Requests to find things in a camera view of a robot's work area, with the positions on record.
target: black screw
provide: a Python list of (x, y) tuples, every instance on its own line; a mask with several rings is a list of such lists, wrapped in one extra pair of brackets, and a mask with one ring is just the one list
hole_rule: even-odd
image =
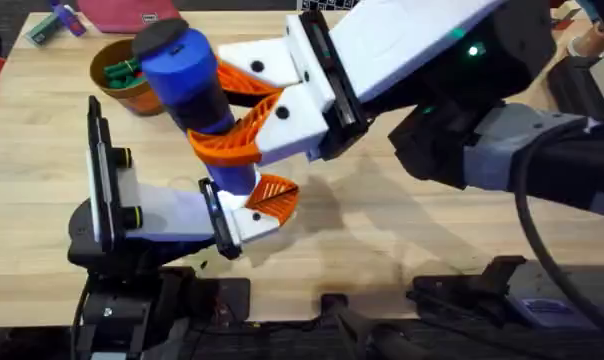
[(289, 117), (289, 109), (287, 109), (286, 106), (278, 106), (278, 108), (275, 109), (275, 116), (284, 120)]
[(251, 70), (255, 72), (262, 72), (262, 70), (264, 70), (264, 64), (260, 60), (255, 60), (251, 63)]

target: black clamp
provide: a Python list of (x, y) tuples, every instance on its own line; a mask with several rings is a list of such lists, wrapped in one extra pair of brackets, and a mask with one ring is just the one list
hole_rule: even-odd
[[(322, 159), (331, 160), (340, 156), (366, 134), (371, 122), (365, 118), (362, 104), (355, 95), (342, 66), (322, 13), (304, 12), (300, 15), (300, 22), (320, 67), (335, 93), (333, 106), (324, 113), (329, 131), (319, 146)], [(308, 73), (304, 74), (304, 81), (309, 81)]]
[(200, 192), (204, 195), (206, 207), (209, 210), (211, 225), (213, 226), (215, 245), (218, 247), (220, 255), (229, 260), (237, 259), (242, 254), (242, 248), (235, 245), (233, 237), (229, 231), (229, 226), (224, 217), (224, 210), (218, 198), (220, 188), (209, 178), (203, 178), (198, 181)]
[(506, 299), (509, 279), (522, 256), (498, 256), (481, 275), (419, 276), (407, 298), (417, 304), (418, 314), (484, 319), (497, 327), (516, 322), (526, 325)]

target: black mounting bracket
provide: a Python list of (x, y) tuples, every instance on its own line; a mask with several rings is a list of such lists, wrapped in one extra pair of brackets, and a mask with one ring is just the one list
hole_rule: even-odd
[(421, 317), (484, 319), (502, 327), (508, 322), (528, 325), (507, 300), (509, 279), (522, 256), (498, 256), (481, 275), (419, 276), (407, 298), (417, 304)]

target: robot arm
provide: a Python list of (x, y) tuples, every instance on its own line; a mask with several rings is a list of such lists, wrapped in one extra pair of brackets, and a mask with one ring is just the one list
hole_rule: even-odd
[[(544, 2), (459, 3), (366, 0), (331, 31), (320, 13), (307, 12), (287, 17), (282, 38), (221, 46), (223, 90), (232, 103), (255, 107), (225, 134), (187, 129), (196, 155), (221, 168), (298, 153), (331, 160), (377, 115), (417, 105), (389, 135), (411, 175), (512, 191), (521, 150), (580, 116), (502, 101), (525, 90), (555, 53)], [(200, 181), (201, 193), (138, 184), (134, 169), (121, 166), (133, 163), (130, 151), (111, 147), (96, 100), (90, 108), (95, 242), (91, 251), (72, 246), (72, 262), (88, 267), (92, 255), (137, 243), (149, 244), (138, 255), (158, 257), (142, 261), (151, 267), (214, 243), (233, 259), (243, 243), (277, 231), (293, 213), (297, 186), (257, 170), (248, 195), (220, 190), (215, 176)], [(536, 156), (529, 193), (604, 214), (604, 122), (584, 121), (582, 134)]]

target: black cable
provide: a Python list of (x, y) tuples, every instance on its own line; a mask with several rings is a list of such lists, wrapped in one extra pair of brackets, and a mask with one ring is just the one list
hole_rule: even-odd
[(200, 344), (200, 340), (202, 340), (202, 336), (204, 336), (204, 331), (206, 331), (206, 329), (209, 328), (209, 325), (211, 325), (210, 322), (208, 324), (206, 324), (206, 326), (204, 327), (204, 329), (202, 329), (202, 331), (200, 331), (200, 336), (198, 336), (198, 338), (195, 339), (195, 343), (193, 344), (193, 350), (191, 350), (191, 354), (189, 354), (189, 357), (188, 357), (189, 360), (193, 359), (193, 357), (195, 356), (195, 352), (198, 350), (198, 345)]
[(86, 298), (89, 295), (89, 283), (91, 282), (91, 275), (88, 276), (86, 282), (84, 283), (84, 287), (82, 288), (82, 292), (80, 293), (80, 299), (78, 300), (78, 304), (75, 307), (75, 314), (73, 315), (73, 324), (71, 325), (71, 360), (75, 360), (77, 358), (77, 331), (80, 327), (80, 317), (82, 316), (82, 310), (84, 308), (84, 303), (86, 302)]
[(491, 339), (487, 339), (484, 336), (478, 335), (478, 334), (473, 334), (471, 332), (465, 331), (465, 330), (460, 330), (457, 329), (455, 327), (452, 326), (448, 326), (448, 325), (444, 325), (444, 324), (440, 324), (437, 322), (432, 322), (429, 320), (425, 320), (425, 319), (417, 319), (416, 321), (437, 328), (437, 329), (441, 329), (441, 330), (445, 330), (448, 332), (452, 332), (454, 334), (458, 334), (460, 336), (464, 336), (465, 338), (469, 339), (469, 340), (473, 340), (475, 342), (487, 345), (487, 346), (491, 346), (493, 348), (496, 349), (500, 349), (500, 350), (506, 350), (508, 352), (511, 352), (513, 354), (517, 354), (517, 355), (522, 355), (522, 356), (528, 356), (530, 358), (533, 359), (540, 359), (540, 360), (559, 360), (556, 357), (552, 357), (552, 356), (548, 356), (548, 355), (544, 355), (535, 351), (531, 351), (531, 350), (527, 350), (518, 346), (513, 346), (510, 344), (506, 344), (504, 342), (501, 341), (496, 341), (496, 340), (491, 340)]
[(553, 282), (562, 290), (564, 295), (577, 307), (593, 324), (599, 327), (604, 332), (604, 315), (600, 312), (597, 306), (595, 306), (589, 299), (587, 299), (582, 293), (575, 287), (575, 285), (569, 280), (569, 278), (562, 272), (560, 267), (553, 260), (551, 254), (544, 246), (540, 234), (535, 227), (531, 212), (529, 210), (529, 204), (527, 202), (527, 180), (529, 173), (529, 165), (535, 154), (544, 146), (551, 143), (557, 142), (563, 136), (576, 130), (582, 130), (585, 128), (586, 119), (575, 120), (555, 128), (552, 128), (540, 136), (538, 136), (528, 147), (526, 147), (522, 154), (519, 163), (516, 166), (515, 179), (514, 179), (514, 194), (515, 194), (515, 205), (518, 211), (518, 217), (520, 218), (520, 224), (524, 230), (533, 252), (540, 261), (540, 265), (549, 274), (549, 277)]

